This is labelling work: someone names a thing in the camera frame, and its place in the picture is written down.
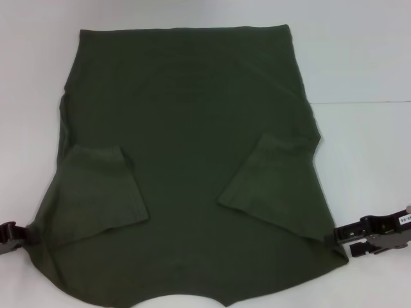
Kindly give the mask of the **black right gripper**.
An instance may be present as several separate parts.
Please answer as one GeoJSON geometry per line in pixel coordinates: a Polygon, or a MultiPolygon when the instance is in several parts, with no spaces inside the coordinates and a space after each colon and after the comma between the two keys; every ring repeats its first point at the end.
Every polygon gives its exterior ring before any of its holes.
{"type": "Polygon", "coordinates": [[[352,257],[406,248],[410,235],[404,232],[410,230],[410,208],[408,205],[398,214],[388,216],[365,216],[355,223],[334,228],[330,235],[324,237],[324,243],[326,246],[338,246],[365,238],[365,242],[349,245],[352,257]]]}

